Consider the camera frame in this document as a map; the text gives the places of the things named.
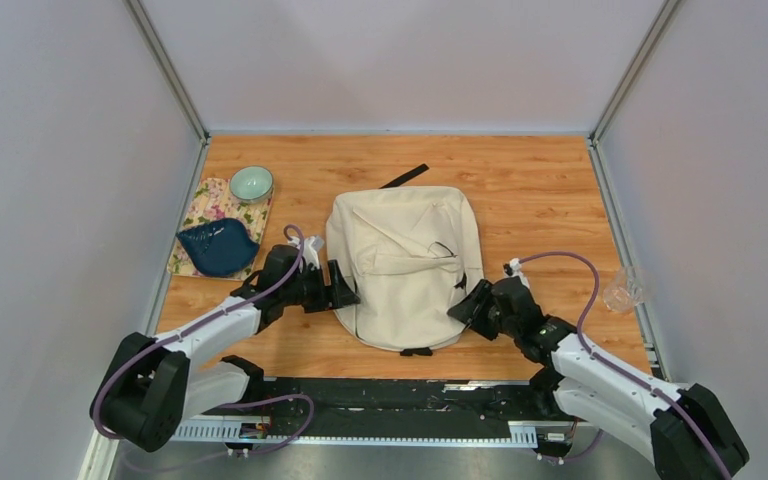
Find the pale green ceramic bowl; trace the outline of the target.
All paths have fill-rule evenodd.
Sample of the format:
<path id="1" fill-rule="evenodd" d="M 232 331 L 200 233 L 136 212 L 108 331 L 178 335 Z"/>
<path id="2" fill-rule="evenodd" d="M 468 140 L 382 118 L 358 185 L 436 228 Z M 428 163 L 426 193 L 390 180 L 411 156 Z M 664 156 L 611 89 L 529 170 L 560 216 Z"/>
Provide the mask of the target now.
<path id="1" fill-rule="evenodd" d="M 235 172 L 229 182 L 230 192 L 244 204 L 255 204 L 271 196 L 274 176 L 265 167 L 252 165 Z"/>

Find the clear plastic cup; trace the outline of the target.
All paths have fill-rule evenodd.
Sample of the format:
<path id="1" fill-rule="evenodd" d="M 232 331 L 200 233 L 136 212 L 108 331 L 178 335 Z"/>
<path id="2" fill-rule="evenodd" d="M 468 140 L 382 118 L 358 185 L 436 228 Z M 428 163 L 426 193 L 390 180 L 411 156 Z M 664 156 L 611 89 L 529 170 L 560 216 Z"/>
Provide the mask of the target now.
<path id="1" fill-rule="evenodd" d="M 649 273 L 641 267 L 627 266 L 618 270 L 603 289 L 602 299 L 609 310 L 627 313 L 649 300 L 653 293 Z"/>

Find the dark blue leaf dish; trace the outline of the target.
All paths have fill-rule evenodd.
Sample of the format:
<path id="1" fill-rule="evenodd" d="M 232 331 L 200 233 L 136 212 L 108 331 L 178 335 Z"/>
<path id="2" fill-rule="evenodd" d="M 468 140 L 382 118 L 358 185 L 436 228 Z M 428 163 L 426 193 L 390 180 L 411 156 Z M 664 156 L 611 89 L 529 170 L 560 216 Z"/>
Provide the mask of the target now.
<path id="1" fill-rule="evenodd" d="M 184 229 L 176 238 L 195 269 L 208 277 L 230 278 L 249 266 L 260 248 L 245 225 L 234 218 Z"/>

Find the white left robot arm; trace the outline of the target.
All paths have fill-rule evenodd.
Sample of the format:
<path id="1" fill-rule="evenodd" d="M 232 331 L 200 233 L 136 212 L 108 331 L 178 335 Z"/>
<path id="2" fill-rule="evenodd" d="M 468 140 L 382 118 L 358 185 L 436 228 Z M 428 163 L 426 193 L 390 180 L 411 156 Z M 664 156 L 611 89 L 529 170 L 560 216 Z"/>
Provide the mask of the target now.
<path id="1" fill-rule="evenodd" d="M 206 363 L 265 330 L 288 307 L 338 310 L 359 304 L 356 290 L 337 261 L 320 264 L 311 242 L 273 247 L 262 268 L 206 314 L 154 337 L 136 332 L 120 342 L 89 407 L 96 430 L 154 452 L 193 416 L 228 405 L 256 413 L 266 398 L 262 369 L 238 356 L 211 368 Z"/>

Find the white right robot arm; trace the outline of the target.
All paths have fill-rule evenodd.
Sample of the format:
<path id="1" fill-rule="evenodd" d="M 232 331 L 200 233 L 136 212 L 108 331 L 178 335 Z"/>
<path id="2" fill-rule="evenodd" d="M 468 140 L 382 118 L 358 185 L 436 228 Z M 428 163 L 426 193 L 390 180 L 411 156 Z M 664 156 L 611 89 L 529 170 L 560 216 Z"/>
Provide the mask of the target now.
<path id="1" fill-rule="evenodd" d="M 646 458 L 662 479 L 725 479 L 750 460 L 717 396 L 632 368 L 590 343 L 572 323 L 542 312 L 518 278 L 480 281 L 450 317 L 482 337 L 510 337 L 541 365 L 530 404 L 542 418 L 562 412 L 589 422 Z"/>

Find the floral cloth placemat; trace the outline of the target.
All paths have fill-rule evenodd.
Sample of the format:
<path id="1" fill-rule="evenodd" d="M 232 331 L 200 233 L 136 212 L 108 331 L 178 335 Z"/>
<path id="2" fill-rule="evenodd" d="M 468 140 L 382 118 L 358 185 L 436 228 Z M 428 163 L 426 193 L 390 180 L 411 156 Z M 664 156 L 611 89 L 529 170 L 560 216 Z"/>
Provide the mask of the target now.
<path id="1" fill-rule="evenodd" d="M 249 238 L 257 245 L 262 244 L 270 211 L 272 194 L 254 204 L 244 204 L 231 193 L 229 180 L 222 178 L 207 178 L 202 180 L 189 204 L 186 216 L 179 230 L 200 226 L 211 221 L 233 218 L 240 221 L 246 228 Z M 253 270 L 254 259 L 242 270 L 232 274 L 228 280 L 243 280 Z M 185 277 L 207 277 L 194 266 L 184 247 L 176 239 L 172 253 L 167 262 L 167 271 L 172 275 Z"/>

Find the beige canvas backpack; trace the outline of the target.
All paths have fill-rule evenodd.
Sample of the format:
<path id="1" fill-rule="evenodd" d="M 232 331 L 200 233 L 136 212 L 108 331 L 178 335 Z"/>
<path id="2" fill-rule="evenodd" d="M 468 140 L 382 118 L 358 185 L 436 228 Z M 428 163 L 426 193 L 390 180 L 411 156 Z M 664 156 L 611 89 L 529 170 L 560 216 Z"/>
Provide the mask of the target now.
<path id="1" fill-rule="evenodd" d="M 476 216 L 450 186 L 416 186 L 421 164 L 378 189 L 335 197 L 326 249 L 358 303 L 338 321 L 361 343 L 403 355 L 456 343 L 465 329 L 448 310 L 483 279 Z"/>

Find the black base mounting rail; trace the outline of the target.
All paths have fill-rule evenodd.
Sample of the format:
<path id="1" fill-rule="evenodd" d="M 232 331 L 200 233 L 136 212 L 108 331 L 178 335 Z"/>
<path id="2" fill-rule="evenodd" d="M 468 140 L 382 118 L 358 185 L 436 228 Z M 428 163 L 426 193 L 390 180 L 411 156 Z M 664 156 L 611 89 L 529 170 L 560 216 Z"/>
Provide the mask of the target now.
<path id="1" fill-rule="evenodd" d="M 247 391 L 251 409 L 185 420 L 176 441 L 234 449 L 293 445 L 491 447 L 561 456 L 585 424 L 526 381 L 273 377 Z"/>

